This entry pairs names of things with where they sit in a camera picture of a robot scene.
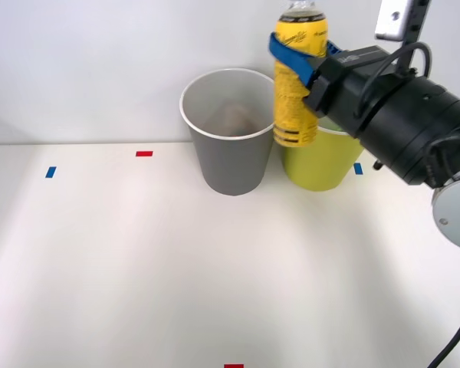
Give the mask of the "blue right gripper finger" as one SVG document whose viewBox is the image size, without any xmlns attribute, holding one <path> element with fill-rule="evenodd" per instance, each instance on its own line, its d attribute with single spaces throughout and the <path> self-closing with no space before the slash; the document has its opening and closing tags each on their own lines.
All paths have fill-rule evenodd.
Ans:
<svg viewBox="0 0 460 368">
<path fill-rule="evenodd" d="M 308 54 L 284 44 L 278 40 L 278 34 L 272 33 L 269 38 L 269 51 L 274 59 L 290 69 L 305 87 L 309 94 L 305 96 L 305 107 L 318 117 L 329 113 L 330 94 L 330 41 L 325 41 L 325 55 Z"/>
<path fill-rule="evenodd" d="M 327 56 L 329 58 L 338 58 L 345 55 L 345 50 L 337 47 L 331 40 L 327 41 Z"/>
</svg>

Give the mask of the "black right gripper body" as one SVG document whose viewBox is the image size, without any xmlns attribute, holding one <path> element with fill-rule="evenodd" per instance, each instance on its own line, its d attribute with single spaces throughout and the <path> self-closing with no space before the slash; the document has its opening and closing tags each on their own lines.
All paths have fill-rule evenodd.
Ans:
<svg viewBox="0 0 460 368">
<path fill-rule="evenodd" d="M 341 66 L 341 78 L 333 87 L 327 115 L 351 136 L 393 136 L 399 128 L 395 115 L 386 107 L 401 86 L 401 76 L 389 65 L 379 73 L 367 91 L 366 82 L 389 55 L 378 46 L 344 51 L 334 56 Z"/>
</svg>

